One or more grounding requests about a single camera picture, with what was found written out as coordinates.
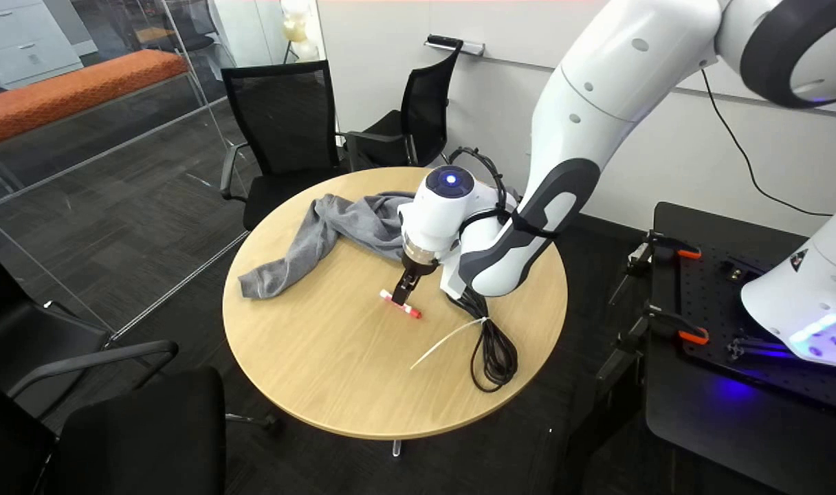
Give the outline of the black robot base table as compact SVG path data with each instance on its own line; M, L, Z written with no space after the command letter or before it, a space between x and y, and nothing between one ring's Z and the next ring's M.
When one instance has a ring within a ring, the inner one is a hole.
M655 206L655 228L701 255L657 260L651 300L703 327L710 343L648 343L645 426L781 495L836 495L836 369L792 358L737 296L799 237L675 204Z

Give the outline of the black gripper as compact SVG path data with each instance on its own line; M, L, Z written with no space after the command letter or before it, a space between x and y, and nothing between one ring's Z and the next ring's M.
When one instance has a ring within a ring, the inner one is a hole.
M420 285L420 277L437 268L437 260L428 264L417 264L413 259L400 259L400 260L404 260L404 274L400 274L404 281L393 285L393 296L389 296L395 305L407 301L413 292Z

